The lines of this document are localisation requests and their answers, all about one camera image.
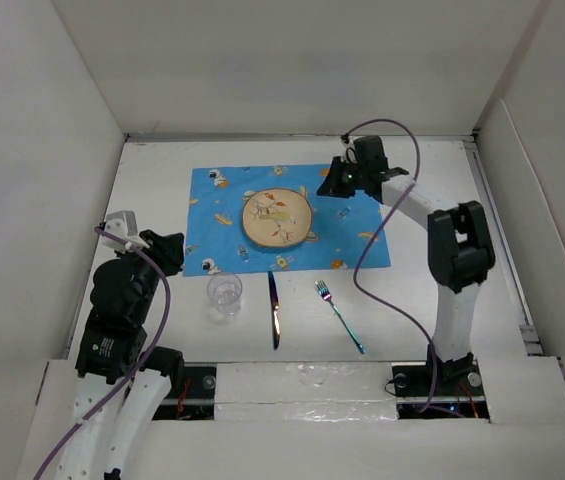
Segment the blue space-print cloth placemat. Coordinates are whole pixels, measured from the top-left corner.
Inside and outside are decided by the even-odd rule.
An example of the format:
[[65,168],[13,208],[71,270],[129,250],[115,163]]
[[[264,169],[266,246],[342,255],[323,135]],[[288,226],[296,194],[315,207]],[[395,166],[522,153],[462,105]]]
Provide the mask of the blue space-print cloth placemat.
[[185,235],[188,277],[385,268],[379,204],[365,194],[318,195],[328,166],[196,168]]

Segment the beige ceramic plate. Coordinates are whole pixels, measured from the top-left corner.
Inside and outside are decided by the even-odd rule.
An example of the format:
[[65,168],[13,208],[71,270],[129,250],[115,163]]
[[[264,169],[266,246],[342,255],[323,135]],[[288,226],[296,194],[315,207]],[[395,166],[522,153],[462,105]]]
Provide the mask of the beige ceramic plate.
[[242,230],[254,244],[267,248],[290,248],[303,243],[313,223],[308,199],[290,189],[255,192],[242,209]]

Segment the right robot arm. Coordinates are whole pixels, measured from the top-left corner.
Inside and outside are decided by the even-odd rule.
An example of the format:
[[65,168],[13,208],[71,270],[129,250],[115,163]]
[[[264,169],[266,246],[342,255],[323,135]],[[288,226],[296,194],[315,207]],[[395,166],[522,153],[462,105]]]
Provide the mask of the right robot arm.
[[495,265],[483,206],[458,203],[391,167],[378,136],[342,138],[345,151],[333,158],[318,188],[322,197],[350,198],[362,191],[421,226],[427,235],[427,264],[438,288],[436,324],[424,381],[435,393],[456,387],[473,364],[471,331],[480,287]]

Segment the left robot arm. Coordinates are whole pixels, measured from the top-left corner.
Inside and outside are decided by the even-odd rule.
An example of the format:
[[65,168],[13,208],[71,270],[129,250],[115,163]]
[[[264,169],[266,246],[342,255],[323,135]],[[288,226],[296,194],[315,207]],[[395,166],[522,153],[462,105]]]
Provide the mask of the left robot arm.
[[156,290],[184,264],[184,236],[122,237],[101,225],[115,257],[93,274],[91,310],[75,364],[70,430],[49,457],[58,479],[124,479],[161,402],[184,387],[180,351],[158,346],[144,323]]

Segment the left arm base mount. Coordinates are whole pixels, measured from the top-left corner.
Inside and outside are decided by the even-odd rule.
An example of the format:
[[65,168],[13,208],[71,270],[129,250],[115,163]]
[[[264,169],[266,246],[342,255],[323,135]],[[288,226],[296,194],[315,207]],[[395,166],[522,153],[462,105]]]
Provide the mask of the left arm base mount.
[[152,420],[213,420],[216,386],[216,364],[186,364],[182,380],[161,402]]

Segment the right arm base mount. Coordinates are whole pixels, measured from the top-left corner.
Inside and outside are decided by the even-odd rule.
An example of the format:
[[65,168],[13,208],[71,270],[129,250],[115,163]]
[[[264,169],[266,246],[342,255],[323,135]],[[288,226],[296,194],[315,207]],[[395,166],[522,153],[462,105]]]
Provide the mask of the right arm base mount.
[[490,419],[482,376],[477,364],[449,380],[438,380],[431,390],[431,374],[424,362],[391,365],[384,390],[395,399],[399,420]]

